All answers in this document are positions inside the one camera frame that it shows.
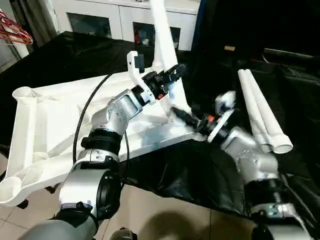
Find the orange component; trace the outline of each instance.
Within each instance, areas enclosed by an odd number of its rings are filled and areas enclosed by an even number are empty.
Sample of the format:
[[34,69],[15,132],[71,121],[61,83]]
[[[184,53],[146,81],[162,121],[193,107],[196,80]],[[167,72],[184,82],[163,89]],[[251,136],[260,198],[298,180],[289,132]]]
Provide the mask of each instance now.
[[211,123],[215,120],[215,117],[210,115],[206,119],[209,121],[209,123]]

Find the wire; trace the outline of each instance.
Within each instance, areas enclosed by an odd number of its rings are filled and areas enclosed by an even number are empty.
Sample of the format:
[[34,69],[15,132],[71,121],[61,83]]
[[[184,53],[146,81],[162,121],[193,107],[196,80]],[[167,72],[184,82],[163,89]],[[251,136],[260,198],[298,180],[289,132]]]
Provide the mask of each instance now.
[[316,220],[315,216],[312,214],[311,210],[308,208],[308,206],[305,204],[305,202],[301,199],[301,197],[289,186],[286,175],[281,173],[280,177],[281,177],[284,185],[291,191],[291,193],[295,196],[295,198],[298,200],[298,202],[301,204],[301,206],[304,208],[304,210],[310,215],[312,220],[316,223],[317,220]]
[[265,55],[264,55],[263,53],[262,53],[261,55],[262,55],[263,60],[264,60],[267,64],[269,64],[270,62],[265,58]]
[[309,234],[309,231],[304,223],[304,221],[301,219],[301,217],[299,217],[298,215],[296,214],[292,214],[292,217],[294,217],[298,222],[299,224],[301,225],[302,229],[305,231],[305,233],[310,237],[310,240],[312,240],[310,234]]
[[128,141],[128,136],[127,136],[127,131],[124,132],[124,138],[125,138],[125,144],[126,144],[126,165],[125,165],[125,170],[124,170],[124,173],[123,173],[121,190],[125,186],[124,180],[127,178],[128,173],[129,173],[130,149],[129,149],[129,141]]
[[74,134],[74,140],[73,140],[73,146],[72,146],[72,160],[73,163],[75,164],[77,161],[77,142],[78,142],[78,137],[79,137],[79,131],[80,131],[80,127],[81,127],[81,123],[84,119],[86,110],[91,102],[91,100],[94,98],[95,94],[97,93],[97,91],[99,90],[99,88],[102,86],[102,84],[105,83],[105,81],[108,80],[108,78],[110,78],[112,75],[114,74],[114,72],[112,72],[110,75],[106,76],[99,84],[98,86],[96,86],[96,88],[93,90],[93,92],[91,93],[90,97],[88,98],[88,100],[86,101],[84,108],[81,112],[80,118],[79,118],[79,122],[78,125],[76,126],[76,130],[75,130],[75,134]]

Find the chair leg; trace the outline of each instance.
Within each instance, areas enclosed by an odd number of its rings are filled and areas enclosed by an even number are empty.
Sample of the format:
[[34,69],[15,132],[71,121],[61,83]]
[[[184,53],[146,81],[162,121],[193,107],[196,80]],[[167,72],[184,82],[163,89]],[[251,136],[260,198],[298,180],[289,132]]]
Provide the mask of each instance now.
[[54,193],[56,192],[59,184],[60,184],[60,183],[54,185],[54,187],[52,187],[52,186],[47,186],[45,189],[46,189],[49,193],[54,194]]
[[23,200],[22,203],[20,203],[19,205],[17,205],[18,208],[20,209],[25,209],[28,207],[29,201],[27,199]]

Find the white plastic tube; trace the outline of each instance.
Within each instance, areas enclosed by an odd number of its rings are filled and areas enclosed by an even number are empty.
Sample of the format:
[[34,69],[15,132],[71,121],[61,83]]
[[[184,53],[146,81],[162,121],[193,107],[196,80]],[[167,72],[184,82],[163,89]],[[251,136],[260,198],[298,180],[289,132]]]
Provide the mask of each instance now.
[[245,70],[250,88],[254,94],[255,101],[260,109],[265,128],[270,136],[270,143],[276,154],[284,154],[292,150],[293,144],[289,137],[282,131],[274,113],[272,112],[265,96],[261,92],[254,76],[249,69]]
[[238,76],[240,79],[246,109],[249,115],[252,133],[257,142],[260,144],[261,149],[266,153],[271,152],[272,146],[269,143],[269,134],[265,127],[264,120],[260,114],[255,95],[251,90],[247,73],[243,69],[240,69],[238,71]]
[[[163,69],[167,71],[174,65],[178,64],[178,60],[168,24],[165,1],[150,0],[150,6],[156,35],[155,63],[158,65],[157,62],[160,52]],[[169,87],[169,97],[172,105],[175,105],[187,112],[191,112],[191,109],[187,104],[185,90],[181,79]]]

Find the black cable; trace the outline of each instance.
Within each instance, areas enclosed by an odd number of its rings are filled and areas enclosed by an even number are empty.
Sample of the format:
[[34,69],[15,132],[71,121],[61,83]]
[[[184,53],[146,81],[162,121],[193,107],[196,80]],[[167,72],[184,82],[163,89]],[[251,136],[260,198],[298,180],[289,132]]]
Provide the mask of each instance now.
[[125,183],[123,181],[127,178],[127,175],[129,173],[130,149],[129,149],[129,141],[128,141],[128,136],[127,136],[127,131],[124,132],[124,138],[125,138],[125,144],[126,144],[126,165],[125,165],[125,170],[123,173],[121,190],[125,186]]
[[78,137],[79,137],[79,131],[80,131],[80,127],[81,127],[81,123],[84,119],[86,110],[91,102],[91,100],[94,98],[95,94],[97,93],[97,91],[99,90],[99,88],[102,86],[102,84],[105,83],[106,80],[108,80],[108,78],[110,78],[112,75],[114,74],[114,72],[112,72],[110,75],[106,76],[99,84],[98,86],[96,86],[96,88],[93,90],[93,92],[91,93],[90,97],[88,98],[88,100],[86,101],[84,108],[81,112],[80,118],[79,118],[79,122],[78,125],[76,126],[76,130],[75,130],[75,134],[74,134],[74,140],[73,140],[73,146],[72,146],[72,160],[73,163],[76,163],[77,161],[77,141],[78,141]]

